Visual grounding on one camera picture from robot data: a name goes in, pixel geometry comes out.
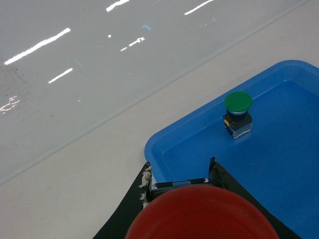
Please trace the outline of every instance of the green push button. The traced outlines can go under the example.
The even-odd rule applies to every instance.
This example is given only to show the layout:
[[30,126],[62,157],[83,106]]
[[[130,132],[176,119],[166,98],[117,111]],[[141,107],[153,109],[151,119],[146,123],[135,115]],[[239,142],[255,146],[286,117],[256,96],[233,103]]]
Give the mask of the green push button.
[[228,94],[224,101],[226,109],[231,113],[246,112],[252,103],[253,99],[251,96],[243,91],[235,91]]

